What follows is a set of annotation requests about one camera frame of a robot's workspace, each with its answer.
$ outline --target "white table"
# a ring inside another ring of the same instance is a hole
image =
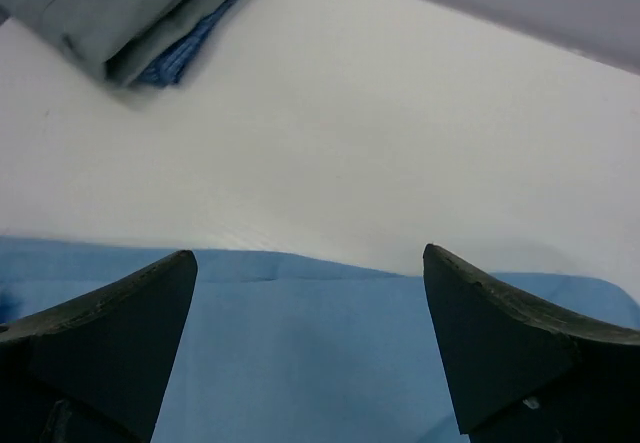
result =
[[[0,27],[0,233],[406,274],[434,241],[640,299],[640,77],[422,0],[243,1],[160,93]]]

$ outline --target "white surface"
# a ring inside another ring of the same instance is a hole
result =
[[[179,89],[0,28],[0,231],[488,270],[640,299],[640,77],[421,0],[244,0]]]

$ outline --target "blue patterned fabric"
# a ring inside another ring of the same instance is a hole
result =
[[[21,317],[169,252],[0,238],[0,288]],[[195,253],[198,280],[152,443],[469,442],[457,432],[421,277],[280,253]],[[496,276],[640,328],[638,305],[610,283]]]
[[[200,20],[191,33],[153,60],[138,76],[137,81],[159,88],[180,83],[185,70],[200,51],[202,44],[236,1],[238,0],[226,0],[216,11]]]

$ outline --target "folded gray fabric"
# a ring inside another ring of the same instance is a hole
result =
[[[131,83],[225,0],[0,0],[94,78]]]

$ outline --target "folded blue cloth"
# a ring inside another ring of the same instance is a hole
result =
[[[202,44],[236,1],[238,0],[226,0],[215,12],[200,20],[191,33],[178,40],[153,60],[138,76],[137,81],[159,88],[180,83],[185,70],[200,51]]]
[[[25,315],[168,253],[0,238],[0,286]],[[422,278],[278,253],[196,257],[198,281],[154,443],[468,441],[457,433]],[[640,328],[640,308],[610,283],[496,276]]]

